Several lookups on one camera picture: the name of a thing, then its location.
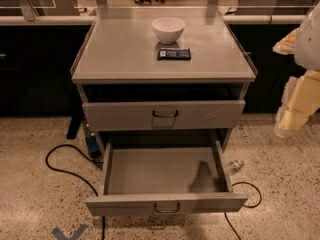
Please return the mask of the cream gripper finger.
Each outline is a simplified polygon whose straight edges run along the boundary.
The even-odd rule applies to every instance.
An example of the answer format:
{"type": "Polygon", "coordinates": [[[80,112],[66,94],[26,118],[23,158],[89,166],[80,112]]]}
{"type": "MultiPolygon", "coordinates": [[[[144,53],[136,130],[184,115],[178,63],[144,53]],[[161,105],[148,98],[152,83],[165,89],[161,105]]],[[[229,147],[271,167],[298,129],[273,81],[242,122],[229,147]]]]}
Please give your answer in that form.
{"type": "Polygon", "coordinates": [[[281,55],[290,55],[295,53],[296,38],[298,29],[294,29],[280,41],[278,41],[272,48],[275,53],[281,55]]]}
{"type": "Polygon", "coordinates": [[[307,70],[299,78],[290,77],[281,102],[274,133],[278,137],[287,138],[297,133],[320,108],[320,72],[307,70]]]}

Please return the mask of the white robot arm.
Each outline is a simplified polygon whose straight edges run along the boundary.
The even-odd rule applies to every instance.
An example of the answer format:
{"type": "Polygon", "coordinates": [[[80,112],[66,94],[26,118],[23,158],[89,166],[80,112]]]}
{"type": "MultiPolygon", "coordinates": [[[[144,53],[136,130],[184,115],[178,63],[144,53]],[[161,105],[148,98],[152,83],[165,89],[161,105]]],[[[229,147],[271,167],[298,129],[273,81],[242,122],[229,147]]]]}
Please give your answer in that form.
{"type": "Polygon", "coordinates": [[[287,138],[298,132],[320,108],[320,3],[312,8],[301,25],[281,39],[273,51],[294,55],[306,72],[290,77],[278,109],[274,133],[287,138]]]}

